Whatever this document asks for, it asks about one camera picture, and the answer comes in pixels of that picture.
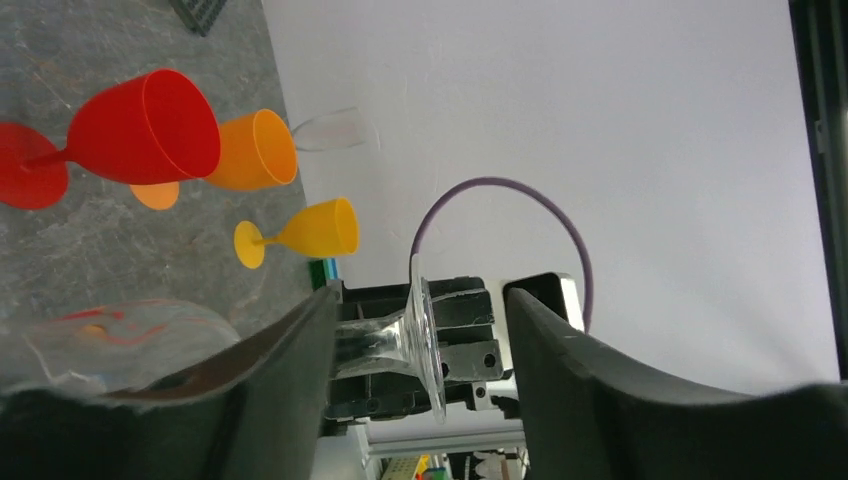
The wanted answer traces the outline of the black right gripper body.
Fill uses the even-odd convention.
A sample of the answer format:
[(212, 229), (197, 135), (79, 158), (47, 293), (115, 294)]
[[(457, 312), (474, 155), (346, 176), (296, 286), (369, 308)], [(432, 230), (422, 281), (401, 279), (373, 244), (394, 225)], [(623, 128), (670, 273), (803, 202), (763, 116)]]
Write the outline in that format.
[(582, 328), (575, 282), (560, 273), (342, 286), (325, 435), (427, 412), (443, 423), (452, 404), (519, 419), (518, 396), (507, 384), (514, 377), (505, 319), (511, 288)]

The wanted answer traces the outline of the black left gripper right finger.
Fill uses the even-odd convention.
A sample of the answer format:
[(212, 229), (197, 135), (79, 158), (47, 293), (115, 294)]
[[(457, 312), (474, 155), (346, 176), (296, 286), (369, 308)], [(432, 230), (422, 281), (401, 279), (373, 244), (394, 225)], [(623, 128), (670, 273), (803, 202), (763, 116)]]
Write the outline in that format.
[(523, 289), (506, 318), (535, 479), (843, 479), (847, 388), (746, 395), (641, 363)]

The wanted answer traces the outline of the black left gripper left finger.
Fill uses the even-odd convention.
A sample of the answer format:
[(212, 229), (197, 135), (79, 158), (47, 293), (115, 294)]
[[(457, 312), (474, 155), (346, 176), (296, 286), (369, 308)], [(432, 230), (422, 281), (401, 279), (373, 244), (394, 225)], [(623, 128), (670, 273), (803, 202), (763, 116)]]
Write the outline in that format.
[(79, 399), (30, 390), (1, 398), (5, 479), (306, 479), (329, 379), (305, 363), (326, 326), (296, 333), (268, 366), (176, 402)]

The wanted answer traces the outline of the yellow wine glass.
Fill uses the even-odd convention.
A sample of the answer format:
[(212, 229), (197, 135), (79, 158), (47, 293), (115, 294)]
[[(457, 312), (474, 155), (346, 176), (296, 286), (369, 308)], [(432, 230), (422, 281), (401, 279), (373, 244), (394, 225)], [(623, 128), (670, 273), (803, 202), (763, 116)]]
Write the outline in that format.
[(352, 255), (360, 245), (356, 211), (347, 198), (339, 197), (301, 210), (273, 236), (263, 236), (259, 228), (247, 220), (235, 227), (234, 250), (246, 268), (259, 268), (267, 246), (272, 244), (315, 259)]

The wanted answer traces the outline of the clear wine glass back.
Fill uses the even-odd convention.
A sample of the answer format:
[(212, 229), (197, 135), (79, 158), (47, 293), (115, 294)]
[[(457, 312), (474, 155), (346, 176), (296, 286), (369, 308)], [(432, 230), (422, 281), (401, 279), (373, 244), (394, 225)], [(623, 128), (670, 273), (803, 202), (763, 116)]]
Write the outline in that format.
[[(412, 256), (409, 284), (425, 278)], [(293, 336), (323, 321), (306, 351), (331, 379), (341, 305), (323, 288), (290, 315), (241, 337), (217, 313), (177, 300), (100, 306), (20, 326), (1, 338), (4, 393), (52, 391), (79, 399), (176, 402), (223, 390), (269, 365)]]

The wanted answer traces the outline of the clear wine glass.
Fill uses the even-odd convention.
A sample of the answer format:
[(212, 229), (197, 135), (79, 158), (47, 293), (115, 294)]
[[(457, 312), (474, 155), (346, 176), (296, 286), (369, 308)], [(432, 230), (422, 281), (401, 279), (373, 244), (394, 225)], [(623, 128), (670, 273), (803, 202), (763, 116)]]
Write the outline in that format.
[[(425, 278), (412, 256), (409, 284)], [(217, 313), (177, 300), (100, 306), (20, 326), (1, 338), (4, 393), (52, 391), (79, 399), (176, 402), (223, 390), (269, 365), (293, 336), (323, 321), (306, 351), (331, 379), (341, 305), (323, 288), (290, 315), (241, 337)]]
[(357, 107), (348, 107), (302, 122), (291, 134), (299, 152), (344, 150), (365, 144), (372, 122)]

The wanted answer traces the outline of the clear wine glass front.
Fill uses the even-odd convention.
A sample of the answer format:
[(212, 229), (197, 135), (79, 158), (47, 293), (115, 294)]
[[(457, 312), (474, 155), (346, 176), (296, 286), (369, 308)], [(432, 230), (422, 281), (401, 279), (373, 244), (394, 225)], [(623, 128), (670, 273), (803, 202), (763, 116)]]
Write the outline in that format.
[(291, 134), (299, 152), (344, 150), (365, 144), (372, 122), (357, 107), (348, 107), (302, 122)]

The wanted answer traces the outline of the orange wine glass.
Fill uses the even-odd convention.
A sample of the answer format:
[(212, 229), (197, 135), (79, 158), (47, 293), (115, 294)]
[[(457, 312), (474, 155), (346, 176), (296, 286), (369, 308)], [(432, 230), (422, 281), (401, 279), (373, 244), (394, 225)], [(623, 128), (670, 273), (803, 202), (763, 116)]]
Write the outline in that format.
[(291, 183), (298, 173), (295, 142), (284, 120), (269, 109), (219, 125), (221, 155), (203, 180), (215, 187), (252, 192)]

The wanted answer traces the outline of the red wine glass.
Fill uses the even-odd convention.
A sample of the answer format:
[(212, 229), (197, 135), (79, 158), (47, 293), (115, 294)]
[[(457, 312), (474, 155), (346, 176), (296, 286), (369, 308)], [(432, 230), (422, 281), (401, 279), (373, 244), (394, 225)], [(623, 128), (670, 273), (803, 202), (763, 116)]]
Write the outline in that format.
[(1, 200), (19, 209), (57, 203), (74, 162), (118, 183), (153, 185), (203, 178), (219, 164), (214, 111), (183, 73), (157, 69), (107, 88), (74, 115), (58, 149), (21, 123), (1, 125)]

